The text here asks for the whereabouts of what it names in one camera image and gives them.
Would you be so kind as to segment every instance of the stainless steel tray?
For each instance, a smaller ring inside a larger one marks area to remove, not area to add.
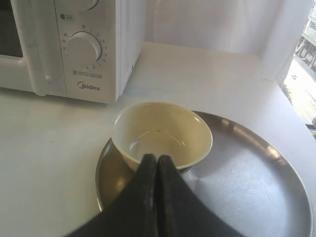
[[[311,237],[313,215],[308,195],[285,158],[244,126],[196,113],[214,137],[209,155],[183,175],[200,200],[247,237]],[[96,170],[101,210],[133,174],[108,141]]]

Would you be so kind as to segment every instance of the bowl rim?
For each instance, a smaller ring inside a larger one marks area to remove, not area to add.
[[[140,106],[144,106],[144,105],[150,105],[150,104],[162,104],[162,105],[166,105],[166,106],[173,106],[173,107],[177,107],[178,109],[182,109],[186,112],[188,112],[189,114],[199,118],[199,120],[203,123],[203,125],[205,126],[205,128],[207,128],[207,131],[209,132],[209,135],[210,135],[210,144],[209,144],[209,147],[207,149],[207,151],[205,151],[198,159],[196,159],[195,161],[191,162],[191,163],[188,163],[188,164],[185,164],[185,165],[182,165],[182,166],[176,166],[176,169],[184,169],[184,168],[188,168],[188,167],[191,167],[197,163],[199,163],[200,161],[202,161],[208,154],[209,152],[211,151],[211,148],[213,146],[213,134],[209,128],[209,126],[207,125],[207,123],[204,121],[204,119],[202,119],[199,115],[197,115],[196,113],[194,113],[192,110],[189,110],[183,106],[180,106],[180,105],[175,105],[175,104],[172,104],[172,103],[167,103],[167,102],[157,102],[157,101],[149,101],[149,102],[144,102],[144,103],[138,103],[138,104],[134,104],[134,105],[129,105],[127,107],[125,107],[124,109],[122,109],[116,116],[115,118],[115,121],[113,123],[113,126],[112,126],[112,134],[111,134],[111,138],[112,138],[112,142],[114,144],[114,146],[116,147],[116,149],[123,155],[125,156],[126,158],[130,159],[131,161],[137,163],[137,164],[140,164],[141,161],[133,158],[132,156],[130,156],[129,154],[127,154],[125,151],[123,151],[119,145],[117,144],[117,142],[115,141],[115,138],[114,138],[114,129],[115,129],[115,125],[116,125],[116,122],[119,120],[119,117],[125,113],[126,111],[134,108],[134,107],[140,107]]]

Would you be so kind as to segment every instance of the cream bowl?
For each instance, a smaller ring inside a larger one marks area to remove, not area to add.
[[[212,133],[203,119],[178,105],[149,102],[123,109],[115,120],[112,141],[127,165],[136,170],[144,154],[168,155],[179,170],[209,153]]]

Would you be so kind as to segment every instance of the timer knob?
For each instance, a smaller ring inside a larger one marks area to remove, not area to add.
[[[102,48],[96,37],[87,32],[75,33],[67,43],[69,59],[76,65],[90,65],[101,56]]]
[[[67,6],[77,12],[88,11],[98,4],[99,0],[66,0]]]

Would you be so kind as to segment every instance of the microwave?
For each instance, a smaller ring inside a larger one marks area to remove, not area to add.
[[[0,87],[115,102],[145,18],[146,0],[1,0]]]

